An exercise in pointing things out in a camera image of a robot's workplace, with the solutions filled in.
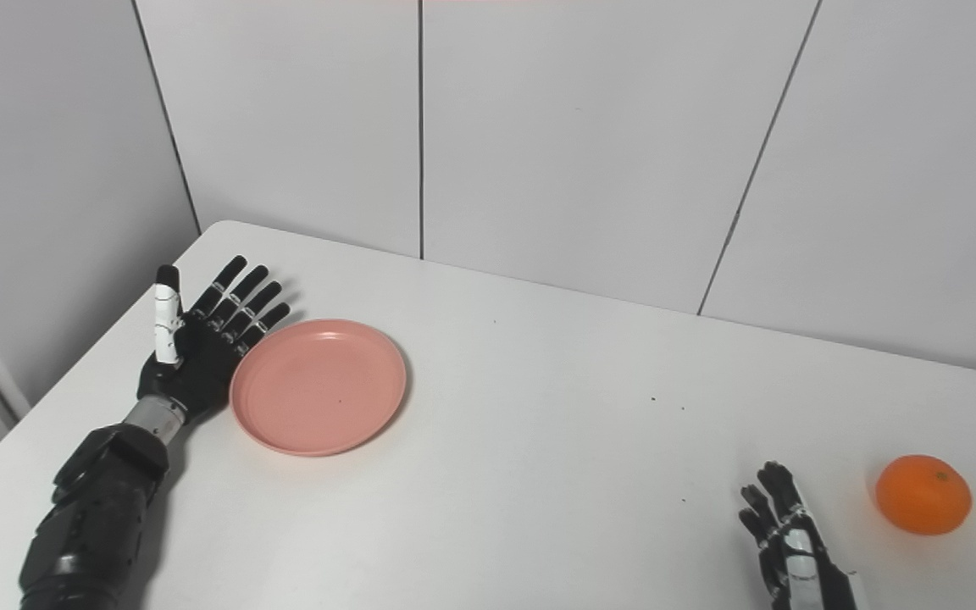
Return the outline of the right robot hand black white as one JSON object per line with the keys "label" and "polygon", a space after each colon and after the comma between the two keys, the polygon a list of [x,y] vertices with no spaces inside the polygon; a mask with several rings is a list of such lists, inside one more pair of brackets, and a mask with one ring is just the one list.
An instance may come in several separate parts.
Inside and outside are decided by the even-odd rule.
{"label": "right robot hand black white", "polygon": [[737,513],[757,545],[772,609],[868,609],[859,574],[840,570],[793,474],[779,461],[740,489]]}

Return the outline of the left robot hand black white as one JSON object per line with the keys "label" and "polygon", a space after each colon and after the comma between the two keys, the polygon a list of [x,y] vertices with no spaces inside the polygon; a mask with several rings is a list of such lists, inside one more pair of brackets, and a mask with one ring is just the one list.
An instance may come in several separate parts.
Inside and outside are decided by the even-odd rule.
{"label": "left robot hand black white", "polygon": [[143,364],[138,398],[159,399],[182,424],[229,401],[231,381],[247,354],[291,311],[283,286],[259,265],[232,258],[189,308],[180,271],[162,265],[154,281],[154,347]]}

